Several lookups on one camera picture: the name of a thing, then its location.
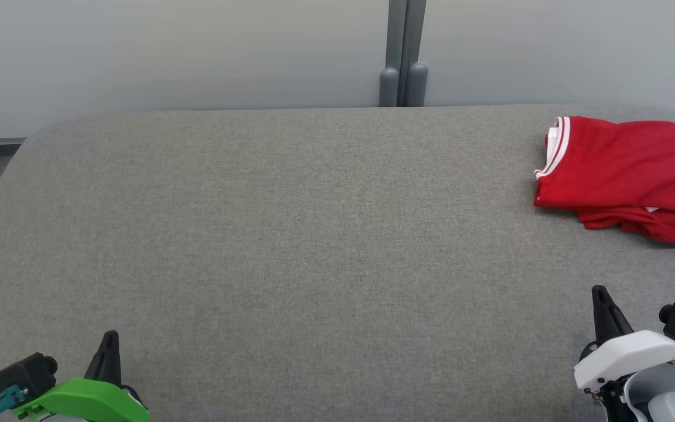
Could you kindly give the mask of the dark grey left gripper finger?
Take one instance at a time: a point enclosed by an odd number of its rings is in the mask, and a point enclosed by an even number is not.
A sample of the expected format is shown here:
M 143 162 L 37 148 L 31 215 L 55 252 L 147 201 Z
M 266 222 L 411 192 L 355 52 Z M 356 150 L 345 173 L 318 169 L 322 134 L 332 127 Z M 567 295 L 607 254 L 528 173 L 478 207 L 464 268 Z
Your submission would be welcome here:
M 91 358 L 83 379 L 122 387 L 120 335 L 114 329 L 103 334 L 101 344 Z

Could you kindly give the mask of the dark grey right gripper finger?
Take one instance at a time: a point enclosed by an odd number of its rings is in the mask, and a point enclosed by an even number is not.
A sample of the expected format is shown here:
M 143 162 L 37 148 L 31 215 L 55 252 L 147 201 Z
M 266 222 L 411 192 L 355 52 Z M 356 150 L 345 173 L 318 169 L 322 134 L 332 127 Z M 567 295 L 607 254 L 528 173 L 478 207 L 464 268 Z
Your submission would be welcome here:
M 603 285 L 591 288 L 593 306 L 593 325 L 595 344 L 602 346 L 605 342 L 634 333 L 629 321 Z

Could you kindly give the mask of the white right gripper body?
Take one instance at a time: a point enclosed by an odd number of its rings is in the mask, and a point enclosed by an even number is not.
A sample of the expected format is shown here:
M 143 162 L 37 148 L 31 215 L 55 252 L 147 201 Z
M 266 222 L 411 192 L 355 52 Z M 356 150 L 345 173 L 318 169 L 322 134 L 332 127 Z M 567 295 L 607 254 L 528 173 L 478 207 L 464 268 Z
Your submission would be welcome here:
M 597 347 L 574 366 L 574 381 L 580 390 L 595 391 L 610 381 L 669 362 L 675 362 L 675 340 L 645 329 Z

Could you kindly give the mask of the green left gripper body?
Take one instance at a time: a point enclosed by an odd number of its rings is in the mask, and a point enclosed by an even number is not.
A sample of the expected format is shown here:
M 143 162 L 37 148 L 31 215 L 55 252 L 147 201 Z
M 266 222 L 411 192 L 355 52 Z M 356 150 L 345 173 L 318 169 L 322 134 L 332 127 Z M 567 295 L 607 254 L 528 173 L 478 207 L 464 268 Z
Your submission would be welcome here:
M 89 421 L 148 421 L 149 411 L 125 390 L 107 382 L 73 377 L 12 410 L 19 418 L 43 414 Z

